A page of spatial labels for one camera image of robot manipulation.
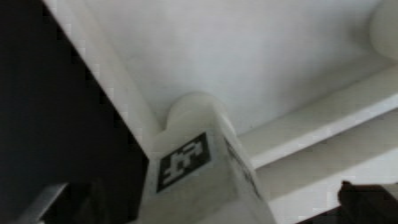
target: white wall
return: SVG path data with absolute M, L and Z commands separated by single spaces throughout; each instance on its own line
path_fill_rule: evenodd
M 85 1 L 162 123 L 201 90 L 245 133 L 386 66 L 368 43 L 380 0 Z

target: dark object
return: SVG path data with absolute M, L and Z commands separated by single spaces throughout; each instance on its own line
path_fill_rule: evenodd
M 148 159 L 43 1 L 2 0 L 0 11 L 0 224 L 46 186 L 98 179 L 125 224 Z
M 341 206 L 300 224 L 398 224 L 398 201 L 380 185 L 352 185 L 343 181 Z
M 339 203 L 354 223 L 398 223 L 398 202 L 380 185 L 352 185 L 343 182 Z
M 109 224 L 105 191 L 100 183 L 50 186 L 16 224 Z

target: black label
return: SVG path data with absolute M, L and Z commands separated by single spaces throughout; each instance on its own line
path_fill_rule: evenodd
M 160 160 L 156 192 L 185 178 L 210 160 L 208 138 L 203 133 Z

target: white surface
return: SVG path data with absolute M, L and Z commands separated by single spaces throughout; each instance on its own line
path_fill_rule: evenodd
M 85 2 L 162 124 L 178 97 L 204 91 L 242 134 L 380 70 L 380 0 Z
M 371 42 L 382 55 L 398 61 L 398 1 L 384 0 L 371 20 Z
M 341 181 L 398 182 L 398 111 L 258 169 L 279 224 L 293 224 L 338 206 Z
M 306 149 L 396 108 L 398 66 L 242 136 L 254 167 Z

